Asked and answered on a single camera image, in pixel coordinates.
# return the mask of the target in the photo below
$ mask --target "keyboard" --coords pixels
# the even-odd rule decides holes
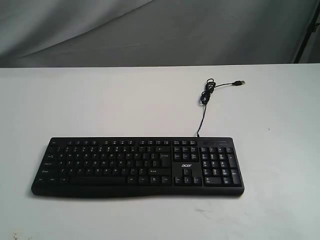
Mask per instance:
[[[31,191],[35,195],[112,198],[241,195],[230,137],[54,137]]]

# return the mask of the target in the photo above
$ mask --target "spacebar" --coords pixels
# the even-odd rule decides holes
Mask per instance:
[[[74,185],[125,185],[126,179],[122,176],[105,177],[73,177],[70,184]]]

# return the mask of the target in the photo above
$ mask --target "gray backdrop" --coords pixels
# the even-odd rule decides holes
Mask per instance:
[[[1,67],[292,63],[318,0],[2,0]]]

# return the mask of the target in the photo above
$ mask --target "white table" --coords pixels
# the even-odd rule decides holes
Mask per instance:
[[[51,137],[232,137],[241,197],[36,197]],[[320,64],[0,69],[0,239],[317,239]]]

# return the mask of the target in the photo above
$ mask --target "keyboard cable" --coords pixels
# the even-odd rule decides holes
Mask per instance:
[[[211,94],[214,92],[215,88],[225,86],[225,85],[241,86],[245,83],[246,83],[245,81],[235,81],[235,82],[231,82],[231,83],[224,83],[224,84],[216,85],[215,80],[213,78],[209,78],[206,81],[204,91],[201,93],[201,96],[200,96],[200,101],[204,105],[204,110],[203,110],[203,115],[202,115],[202,120],[200,122],[200,126],[198,128],[198,131],[196,132],[197,137],[200,137],[199,131],[200,131],[200,129],[202,127],[202,123],[204,122],[204,119],[205,119],[207,104],[208,104],[210,97],[211,97]]]

